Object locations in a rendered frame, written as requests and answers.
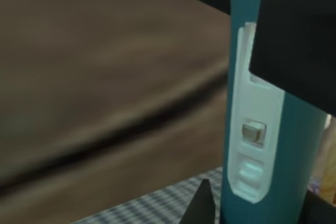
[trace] white object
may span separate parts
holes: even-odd
[[[238,31],[228,180],[233,193],[253,204],[269,192],[285,92],[248,70],[255,23]]]

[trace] gray and white checkered tablecloth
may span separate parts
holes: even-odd
[[[175,185],[144,195],[107,209],[74,224],[159,224],[179,223],[202,179],[208,178],[216,204],[216,223],[219,220],[222,168],[186,179]]]

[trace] plaid fabric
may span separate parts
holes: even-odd
[[[190,179],[168,186],[140,198],[107,209],[75,224],[158,224],[179,223],[202,179],[208,178],[216,204],[216,223],[219,220],[222,168],[210,170]]]

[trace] teal plastic body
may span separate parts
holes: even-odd
[[[245,22],[256,21],[259,1],[231,0],[232,38],[220,224],[297,224],[326,120],[324,112],[286,93],[274,174],[269,193],[256,204],[249,203],[232,193],[227,179],[226,164],[235,77],[237,32]]]

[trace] button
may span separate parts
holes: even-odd
[[[248,142],[263,145],[265,133],[266,125],[263,123],[251,121],[243,124],[243,138]]]

